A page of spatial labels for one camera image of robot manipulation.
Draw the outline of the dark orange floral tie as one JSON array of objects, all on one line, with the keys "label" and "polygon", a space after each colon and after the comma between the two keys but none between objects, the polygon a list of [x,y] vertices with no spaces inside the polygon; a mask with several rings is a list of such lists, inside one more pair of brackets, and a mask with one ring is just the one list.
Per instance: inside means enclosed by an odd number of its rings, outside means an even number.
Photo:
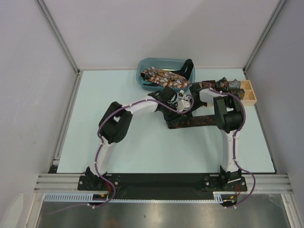
[{"label": "dark orange floral tie", "polygon": [[214,115],[202,115],[202,116],[182,115],[174,120],[168,121],[167,126],[169,129],[216,126],[216,120]]}]

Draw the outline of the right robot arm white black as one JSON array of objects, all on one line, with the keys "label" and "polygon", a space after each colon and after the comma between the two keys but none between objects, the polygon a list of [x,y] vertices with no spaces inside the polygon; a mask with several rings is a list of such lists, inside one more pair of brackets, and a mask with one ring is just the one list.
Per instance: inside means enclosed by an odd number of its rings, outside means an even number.
[{"label": "right robot arm white black", "polygon": [[196,94],[179,92],[178,111],[189,111],[199,102],[210,104],[214,108],[215,123],[221,131],[223,158],[219,172],[219,186],[231,190],[242,178],[242,169],[238,164],[239,132],[246,121],[246,112],[240,99],[233,94],[216,91],[207,84],[199,88]]}]

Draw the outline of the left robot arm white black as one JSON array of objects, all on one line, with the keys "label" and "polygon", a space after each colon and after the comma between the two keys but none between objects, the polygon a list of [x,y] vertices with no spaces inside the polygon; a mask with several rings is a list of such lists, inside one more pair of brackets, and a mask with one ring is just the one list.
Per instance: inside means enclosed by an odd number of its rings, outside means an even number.
[{"label": "left robot arm white black", "polygon": [[164,117],[183,117],[193,105],[192,95],[182,93],[177,101],[177,93],[170,87],[151,92],[144,99],[126,105],[112,102],[99,123],[99,147],[93,164],[85,171],[88,184],[95,190],[104,186],[106,164],[116,144],[125,138],[133,117],[157,111],[162,112]]}]

